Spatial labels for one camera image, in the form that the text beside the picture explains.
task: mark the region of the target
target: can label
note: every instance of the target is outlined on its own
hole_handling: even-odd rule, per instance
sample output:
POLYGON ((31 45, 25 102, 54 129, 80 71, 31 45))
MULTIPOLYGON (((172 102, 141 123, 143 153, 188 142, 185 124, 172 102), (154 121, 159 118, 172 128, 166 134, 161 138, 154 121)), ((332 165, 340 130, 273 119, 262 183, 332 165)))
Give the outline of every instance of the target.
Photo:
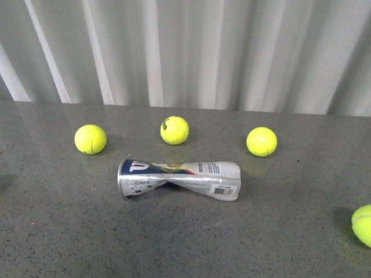
POLYGON ((219 200, 232 201, 241 188, 241 172, 233 162, 159 164, 126 159, 118 169, 122 196, 130 199, 167 182, 219 200))

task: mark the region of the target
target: table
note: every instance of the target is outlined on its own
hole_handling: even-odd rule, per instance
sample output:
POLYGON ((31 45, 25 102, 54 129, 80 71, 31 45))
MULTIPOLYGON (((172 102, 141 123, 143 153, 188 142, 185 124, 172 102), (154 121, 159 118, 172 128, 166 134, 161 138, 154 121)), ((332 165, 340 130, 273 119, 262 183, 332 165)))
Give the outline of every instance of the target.
POLYGON ((0 102, 0 277, 371 277, 371 249, 351 230, 371 203, 371 118, 206 109, 0 102), (188 140, 159 135, 184 117, 188 140), (98 155, 75 148, 94 123, 98 155), (246 148, 267 126, 277 150, 246 148), (239 197, 178 186, 122 199, 122 159, 231 161, 239 197))

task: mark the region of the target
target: wilson logo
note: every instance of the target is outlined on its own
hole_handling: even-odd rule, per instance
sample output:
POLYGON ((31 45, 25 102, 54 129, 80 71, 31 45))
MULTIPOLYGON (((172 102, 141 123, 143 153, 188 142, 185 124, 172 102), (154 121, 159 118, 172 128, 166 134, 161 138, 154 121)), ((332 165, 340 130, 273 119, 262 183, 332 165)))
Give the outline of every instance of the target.
POLYGON ((129 172, 132 171, 143 171, 149 167, 148 164, 140 161, 133 161, 132 165, 130 166, 129 172))

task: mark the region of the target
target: barcode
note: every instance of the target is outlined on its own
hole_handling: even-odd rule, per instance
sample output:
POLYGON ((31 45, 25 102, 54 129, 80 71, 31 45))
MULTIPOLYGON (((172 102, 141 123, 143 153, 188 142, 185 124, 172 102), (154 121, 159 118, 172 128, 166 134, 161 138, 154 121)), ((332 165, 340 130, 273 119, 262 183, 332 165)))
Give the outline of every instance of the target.
POLYGON ((214 194, 215 195, 230 195, 233 193, 232 188, 215 188, 214 189, 214 194))

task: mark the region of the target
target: tennis ball seam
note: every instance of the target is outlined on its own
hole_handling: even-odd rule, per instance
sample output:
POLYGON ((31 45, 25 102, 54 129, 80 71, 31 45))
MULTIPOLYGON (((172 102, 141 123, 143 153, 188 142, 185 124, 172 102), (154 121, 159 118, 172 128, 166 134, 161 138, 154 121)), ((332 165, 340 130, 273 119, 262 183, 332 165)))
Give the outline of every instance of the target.
POLYGON ((371 214, 362 214, 360 216, 358 216, 356 219, 353 220, 352 224, 355 225, 359 220, 363 219, 363 218, 371 218, 371 214))
POLYGON ((178 125, 178 127, 180 128, 180 129, 182 129, 182 131, 183 131, 183 133, 184 133, 184 135, 186 135, 187 134, 187 132, 186 132, 186 130, 178 123, 178 120, 176 120, 176 124, 178 125))
POLYGON ((90 139, 90 150, 92 151, 92 153, 94 154, 94 155, 96 155, 96 153, 95 153, 95 151, 94 151, 94 147, 93 147, 93 139, 90 139))

